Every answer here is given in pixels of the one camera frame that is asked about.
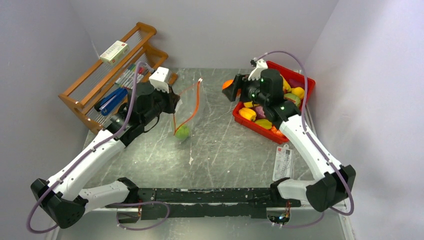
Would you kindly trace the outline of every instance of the wooden dish rack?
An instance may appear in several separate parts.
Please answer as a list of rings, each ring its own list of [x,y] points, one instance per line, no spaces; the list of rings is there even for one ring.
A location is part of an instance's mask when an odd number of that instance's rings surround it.
[[[68,108],[92,131],[97,134],[117,108],[107,116],[101,115],[94,109],[94,105],[106,94],[113,92],[118,86],[116,80],[136,61],[148,63],[157,69],[168,58],[164,51],[154,48],[149,39],[156,34],[156,29],[150,25],[138,22],[120,41],[129,45],[129,53],[115,66],[103,64],[99,59],[81,77],[79,77],[59,98]],[[141,82],[148,81],[150,73],[143,76]],[[172,73],[169,84],[177,80],[177,74]]]

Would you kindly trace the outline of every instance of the gray wall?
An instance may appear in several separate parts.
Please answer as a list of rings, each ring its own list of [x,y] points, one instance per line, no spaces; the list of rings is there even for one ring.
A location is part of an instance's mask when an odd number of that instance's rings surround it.
[[[25,229],[30,184],[81,151],[87,128],[57,95],[97,56],[66,0],[0,0],[0,50],[0,238],[44,239]],[[40,210],[33,226],[49,222]]]
[[[340,0],[307,60],[317,133],[357,171],[359,240],[424,236],[423,9]]]
[[[70,0],[102,54],[136,22],[154,26],[168,67],[249,68],[285,49],[305,61],[338,0]],[[297,65],[272,56],[288,67]]]

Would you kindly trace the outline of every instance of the table surface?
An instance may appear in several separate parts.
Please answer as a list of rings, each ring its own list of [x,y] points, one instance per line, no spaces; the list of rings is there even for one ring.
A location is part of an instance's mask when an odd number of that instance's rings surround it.
[[[250,71],[173,69],[178,74],[173,86],[176,93],[203,78],[204,108],[197,113],[199,120],[192,136],[178,141],[173,136],[171,115],[162,113],[157,126],[106,163],[85,187],[109,184],[121,177],[140,188],[269,187],[278,144],[235,122],[232,111],[237,103],[229,102],[221,93],[225,81]],[[93,138],[89,132],[86,145]],[[313,180],[299,152],[290,142],[287,144],[294,150],[292,178]]]

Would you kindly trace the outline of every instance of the red basket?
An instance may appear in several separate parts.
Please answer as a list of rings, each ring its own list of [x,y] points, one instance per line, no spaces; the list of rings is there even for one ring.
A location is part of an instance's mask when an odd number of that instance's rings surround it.
[[[287,69],[283,66],[280,66],[278,64],[276,64],[275,62],[272,61],[267,61],[266,64],[268,65],[269,69],[276,69],[278,70],[281,75],[285,78],[285,80],[290,84],[290,86],[294,86],[294,87],[302,87],[305,88],[305,78],[303,75],[294,72],[290,69]],[[311,78],[307,78],[307,94],[306,94],[306,102],[308,102],[309,97],[311,96],[312,91],[314,90],[315,87],[315,81]],[[239,114],[239,110],[242,109],[243,103],[239,102],[237,104],[237,106],[235,106],[234,110],[232,111],[232,115],[234,116],[234,120],[243,125],[248,127],[249,129],[257,132],[258,134],[278,143],[278,144],[282,144],[282,143],[287,143],[289,141],[289,139],[286,136],[278,136],[275,133],[273,133],[271,130],[267,130],[261,126],[259,126],[258,124],[254,123],[253,121],[249,121],[246,118],[240,116]]]

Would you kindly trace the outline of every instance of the purple hose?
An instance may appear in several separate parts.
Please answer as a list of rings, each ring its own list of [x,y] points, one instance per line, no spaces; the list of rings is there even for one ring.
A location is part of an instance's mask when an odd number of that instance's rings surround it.
[[[139,203],[115,203],[115,204],[112,204],[112,206],[113,207],[137,207],[137,206],[149,205],[149,204],[162,204],[166,207],[166,215],[158,223],[155,223],[151,226],[143,227],[143,228],[126,227],[126,226],[123,226],[122,224],[120,224],[118,214],[116,214],[116,222],[118,223],[118,227],[120,227],[124,230],[144,231],[144,230],[149,230],[149,229],[152,229],[154,227],[157,227],[157,226],[163,224],[168,219],[168,216],[170,215],[171,210],[170,210],[170,206],[168,204],[162,202],[162,201],[146,201],[146,202],[139,202]]]
[[[132,93],[131,94],[131,99],[129,101],[129,107],[128,107],[128,112],[126,114],[126,118],[125,121],[123,122],[122,127],[112,136],[107,137],[106,139],[100,141],[99,143],[97,143],[96,145],[93,146],[92,149],[97,149],[98,147],[100,147],[101,145],[103,145],[104,143],[108,142],[109,140],[119,136],[126,128],[126,126],[128,125],[128,121],[130,120],[130,115],[131,112],[133,111],[133,106],[134,106],[134,101],[136,99],[136,87],[137,87],[137,75],[139,73],[139,68],[140,65],[145,64],[143,62],[138,62],[137,66],[135,67],[135,72],[134,72],[134,78],[132,80]],[[78,160],[76,160],[71,166],[70,168],[65,171],[63,173],[63,175],[55,182],[51,185],[51,187],[49,187],[42,195],[41,197],[38,199],[38,201],[34,204],[34,206],[32,207],[31,211],[28,214],[28,217],[26,218],[26,229],[33,233],[33,234],[45,234],[47,232],[50,232],[51,230],[55,229],[58,227],[58,225],[54,225],[49,229],[45,229],[45,230],[35,230],[31,227],[31,219],[34,216],[34,213],[36,212],[36,209],[38,208],[38,206],[41,205],[42,201],[46,198],[46,196],[53,190],[55,189],[58,185],[59,185],[59,181],[63,181],[63,179],[65,179],[93,150],[89,149],[87,150],[83,155],[81,155],[80,158],[78,158]]]
[[[302,103],[302,109],[303,111],[301,112],[301,119],[302,119],[302,127],[304,132],[306,133],[307,137],[310,139],[310,141],[312,142],[312,144],[316,147],[316,149],[318,149],[319,153],[321,153],[321,155],[324,157],[324,159],[328,162],[330,159],[327,156],[327,154],[325,154],[324,150],[321,149],[321,147],[318,145],[318,143],[314,140],[314,138],[311,136],[311,134],[307,131],[307,125],[306,125],[306,119],[305,119],[305,111],[304,109],[306,109],[306,102],[307,102],[307,96],[308,96],[308,77],[306,75],[306,71],[305,71],[305,67],[304,65],[301,63],[301,61],[294,56],[293,54],[286,52],[286,51],[282,51],[282,50],[277,50],[277,51],[271,51],[271,52],[267,52],[265,54],[263,54],[262,56],[258,57],[258,58],[254,58],[255,61],[264,58],[267,55],[270,54],[274,54],[274,53],[283,53],[283,54],[287,54],[290,57],[294,58],[294,60],[296,60],[296,62],[299,64],[301,70],[302,70],[302,74],[304,77],[304,82],[305,82],[305,93],[306,96],[303,99],[303,103]],[[337,212],[338,214],[344,215],[344,216],[350,216],[354,213],[354,209],[355,209],[355,203],[354,203],[354,198],[352,197],[352,192],[349,189],[348,183],[345,181],[345,179],[343,178],[342,174],[340,173],[340,171],[336,168],[336,166],[334,166],[334,164],[332,162],[329,162],[329,165],[331,166],[331,168],[335,171],[335,174],[340,178],[341,183],[344,186],[344,189],[346,189],[347,195],[349,197],[349,201],[350,201],[350,210],[349,212],[343,212],[340,211],[334,207],[330,207],[332,210],[334,210],[335,212]],[[313,222],[313,224],[316,224],[317,222],[319,222],[321,219],[323,219],[324,217],[324,213],[322,215],[322,217],[318,220]],[[301,225],[299,227],[309,227],[309,224],[306,225]]]

